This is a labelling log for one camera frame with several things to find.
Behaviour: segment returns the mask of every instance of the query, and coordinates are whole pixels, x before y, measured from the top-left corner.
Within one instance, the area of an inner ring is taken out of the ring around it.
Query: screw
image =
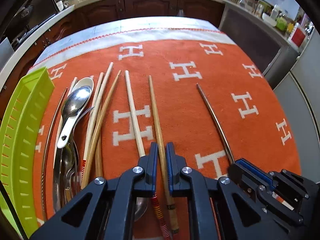
[[[141,168],[140,166],[136,166],[132,169],[132,171],[134,173],[141,173],[143,171],[143,168]]]
[[[94,183],[97,184],[97,185],[101,185],[104,183],[104,178],[103,177],[97,177],[94,179]]]
[[[226,185],[230,183],[230,179],[228,177],[221,177],[220,181],[222,184]]]
[[[183,167],[182,172],[185,174],[189,174],[192,172],[192,169],[190,167]]]

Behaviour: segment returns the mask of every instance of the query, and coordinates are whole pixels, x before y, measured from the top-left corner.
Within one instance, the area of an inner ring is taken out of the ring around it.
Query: red stitching
[[[84,44],[84,43],[87,43],[89,41],[94,41],[94,40],[97,40],[97,39],[101,39],[101,38],[105,38],[105,37],[108,37],[108,36],[111,36],[111,35],[116,35],[116,34],[120,34],[120,33],[128,33],[128,32],[135,32],[135,31],[148,31],[148,30],[158,30],[158,29],[168,29],[168,30],[191,30],[191,31],[206,31],[206,32],[213,32],[213,33],[222,33],[224,34],[223,32],[221,31],[215,31],[215,30],[206,30],[206,29],[196,29],[196,28],[145,28],[145,29],[137,29],[137,30],[130,30],[130,31],[123,31],[123,32],[116,32],[116,33],[110,33],[110,34],[105,34],[105,35],[101,35],[101,36],[97,36],[97,37],[94,37],[94,38],[90,38],[90,39],[87,39],[85,41],[81,41],[81,42],[78,42],[76,44],[73,44],[69,47],[66,47],[64,49],[61,49],[55,53],[53,53],[52,55],[46,57],[45,59],[41,60],[40,62],[38,62],[37,64],[35,64],[32,68],[30,69],[33,69],[35,66],[41,64],[42,62],[46,61],[47,59],[51,58],[51,57],[54,57],[62,52],[65,52],[66,50],[68,49],[71,49],[71,48],[74,48],[76,46],[79,46],[81,44]]]

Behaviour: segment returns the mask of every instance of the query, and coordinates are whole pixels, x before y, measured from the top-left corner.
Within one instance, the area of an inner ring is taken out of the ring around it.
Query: lime green tray
[[[32,188],[33,157],[41,120],[53,89],[46,67],[21,78],[0,128],[1,181],[28,237],[38,228]],[[1,194],[0,207],[18,232]]]

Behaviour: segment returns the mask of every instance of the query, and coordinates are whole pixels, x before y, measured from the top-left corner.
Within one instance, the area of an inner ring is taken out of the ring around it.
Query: table
[[[55,90],[42,119],[34,158],[33,188],[36,215],[42,219],[40,177],[44,143],[60,96],[75,76],[92,76],[114,62],[130,71],[132,91],[146,153],[155,141],[148,87],[152,75],[164,142],[172,141],[188,166],[205,176],[226,174],[228,160],[210,115],[196,89],[201,84],[230,144],[235,159],[244,157],[259,168],[300,173],[291,128],[276,96],[249,57],[210,23],[183,17],[147,17],[111,22],[75,33],[50,45],[29,72],[48,68]],[[108,82],[104,98],[110,89]],[[88,118],[79,122],[75,141],[80,159]],[[104,177],[119,176],[138,161],[124,73],[102,127]],[[53,215],[52,166],[55,135],[50,144],[46,177],[48,217]],[[157,194],[169,222],[160,173]],[[188,239],[187,202],[177,199],[180,238]],[[161,236],[151,206],[134,225],[135,239]]]

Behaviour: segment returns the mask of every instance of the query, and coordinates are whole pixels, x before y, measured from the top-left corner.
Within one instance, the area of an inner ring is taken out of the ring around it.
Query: wooden cabinet door
[[[79,30],[80,27],[76,22],[76,14],[72,12],[49,28],[44,33],[44,37],[46,42],[50,45],[66,36],[78,32]]]
[[[120,20],[123,14],[123,0],[102,0],[76,10],[81,29]]]
[[[32,46],[27,50],[27,52],[22,56],[22,58],[15,65],[14,69],[11,71],[7,81],[5,82],[5,89],[2,88],[0,92],[0,119],[3,119],[4,112],[7,108],[9,100],[16,88],[19,80],[25,76],[28,70],[36,62],[42,51],[44,50],[44,36],[42,35]]]
[[[212,0],[178,0],[178,10],[183,10],[185,17],[206,20],[219,27],[224,4]]]
[[[124,0],[126,18],[175,16],[178,0]]]

